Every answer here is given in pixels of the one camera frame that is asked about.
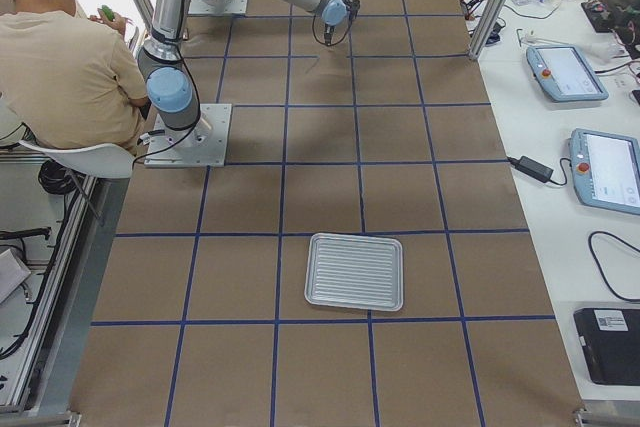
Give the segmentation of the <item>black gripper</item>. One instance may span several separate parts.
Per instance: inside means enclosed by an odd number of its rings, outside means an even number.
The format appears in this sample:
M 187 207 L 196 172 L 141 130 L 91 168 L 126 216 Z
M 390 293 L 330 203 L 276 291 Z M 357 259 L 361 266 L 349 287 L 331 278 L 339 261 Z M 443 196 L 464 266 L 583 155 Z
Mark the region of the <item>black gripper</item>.
M 324 45 L 341 43 L 350 32 L 360 9 L 359 0 L 329 0 L 322 11 L 324 22 L 322 42 Z M 338 41 L 333 41 L 335 28 L 345 22 L 347 27 Z

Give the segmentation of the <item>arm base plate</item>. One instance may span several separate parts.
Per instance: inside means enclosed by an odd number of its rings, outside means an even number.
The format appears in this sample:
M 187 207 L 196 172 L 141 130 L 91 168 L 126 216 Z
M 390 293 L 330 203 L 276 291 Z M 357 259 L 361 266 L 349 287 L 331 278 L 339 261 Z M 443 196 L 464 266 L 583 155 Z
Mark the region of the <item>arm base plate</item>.
M 245 15 L 248 0 L 191 0 L 189 16 L 220 17 Z
M 168 129 L 157 115 L 154 129 L 163 133 L 150 139 L 144 165 L 148 168 L 223 167 L 231 116 L 231 104 L 202 104 L 199 122 L 189 136 L 179 142 L 186 131 Z

